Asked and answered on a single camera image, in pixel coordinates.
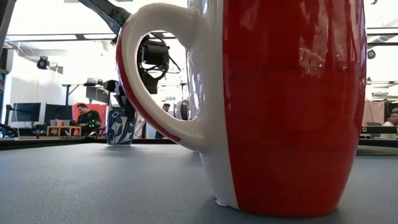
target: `red and white mug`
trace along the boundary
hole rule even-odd
[[[153,30],[188,51],[191,121],[159,108],[136,53]],[[362,0],[191,0],[140,8],[117,45],[119,77],[143,117],[201,153],[214,196],[246,212],[334,210],[358,145],[366,84]]]

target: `camera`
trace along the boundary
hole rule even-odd
[[[46,69],[48,69],[49,64],[50,64],[50,62],[49,62],[49,58],[47,56],[40,56],[40,59],[37,62],[37,68],[46,70]]]

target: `mug handle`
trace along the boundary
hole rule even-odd
[[[137,51],[142,38],[153,30],[173,33],[190,49],[195,40],[199,14],[196,11],[163,3],[153,3],[131,15],[120,31],[116,46],[116,65],[126,96],[136,110],[160,133],[194,151],[206,148],[203,130],[197,118],[178,120],[152,99],[137,69]]]
[[[190,104],[189,104],[189,100],[184,99],[184,100],[179,101],[179,102],[177,103],[177,105],[175,105],[175,117],[176,117],[177,119],[182,120],[181,106],[182,106],[184,103],[188,106],[188,110],[191,110],[191,107],[190,107]]]

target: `desk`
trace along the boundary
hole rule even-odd
[[[50,129],[57,129],[58,136],[61,135],[61,129],[69,129],[69,134],[73,135],[73,130],[79,130],[79,134],[81,134],[80,126],[47,126],[47,135],[50,135]]]
[[[309,219],[220,207],[200,155],[173,144],[0,151],[0,223],[394,224],[398,156],[357,156],[338,209]]]

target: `person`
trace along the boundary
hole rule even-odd
[[[168,103],[165,103],[165,104],[163,104],[162,108],[163,108],[164,111],[169,112],[170,105]],[[156,131],[156,133],[155,133],[155,138],[156,139],[162,139],[163,137],[164,137],[163,134],[161,134],[160,132]]]
[[[77,124],[81,126],[81,135],[89,135],[92,131],[98,132],[98,127],[101,126],[100,114],[95,110],[90,110],[84,103],[77,105],[77,110],[80,113]],[[94,122],[94,127],[89,127],[90,121]]]
[[[398,111],[388,114],[387,121],[383,124],[385,127],[393,127],[398,125]],[[397,134],[381,134],[381,139],[397,139]]]

